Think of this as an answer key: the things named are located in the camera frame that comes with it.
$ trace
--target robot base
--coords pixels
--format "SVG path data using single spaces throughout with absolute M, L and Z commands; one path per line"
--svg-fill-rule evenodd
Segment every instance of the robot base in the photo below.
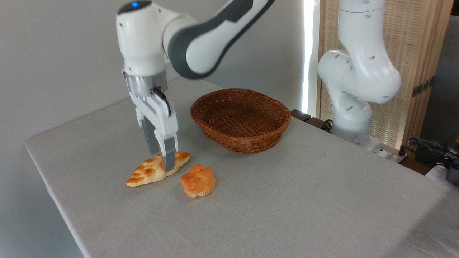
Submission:
M 386 157 L 387 151 L 382 148 L 381 141 L 372 136 L 367 136 L 361 140 L 349 140 L 355 145 L 359 145 L 364 149 L 378 154 L 381 157 Z

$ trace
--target bamboo partition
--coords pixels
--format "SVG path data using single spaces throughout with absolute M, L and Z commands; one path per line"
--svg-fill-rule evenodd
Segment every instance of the bamboo partition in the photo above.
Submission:
M 338 6 L 339 0 L 321 1 L 320 56 L 344 49 L 338 39 Z M 370 135 L 385 145 L 398 149 L 421 133 L 452 6 L 453 0 L 386 0 L 384 42 L 402 76 L 402 87 L 389 103 L 370 103 Z M 319 118 L 332 119 L 330 97 L 321 80 L 317 92 Z

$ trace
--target bread bun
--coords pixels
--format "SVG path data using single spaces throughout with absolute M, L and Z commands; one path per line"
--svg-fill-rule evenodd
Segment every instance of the bread bun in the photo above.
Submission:
M 211 168 L 196 165 L 180 177 L 183 190 L 191 197 L 206 196 L 215 189 L 215 178 Z

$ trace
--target bread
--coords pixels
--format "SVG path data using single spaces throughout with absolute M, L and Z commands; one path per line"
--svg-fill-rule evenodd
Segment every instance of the bread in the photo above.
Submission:
M 177 172 L 177 170 L 190 160 L 190 154 L 184 151 L 175 153 L 174 169 L 164 172 L 161 155 L 156 155 L 153 159 L 145 160 L 134 170 L 131 178 L 126 182 L 127 186 L 136 187 L 140 185 L 158 182 Z
M 180 177 L 183 190 L 191 197 L 206 196 L 215 189 L 215 178 L 211 168 L 196 165 Z

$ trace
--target white wall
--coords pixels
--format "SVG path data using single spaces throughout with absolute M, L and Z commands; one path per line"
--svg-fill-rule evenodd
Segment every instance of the white wall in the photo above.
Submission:
M 115 13 L 125 0 L 0 8 L 0 258 L 82 257 L 23 143 L 128 97 Z M 198 20 L 226 0 L 158 0 Z M 278 0 L 208 80 L 301 106 L 302 0 Z

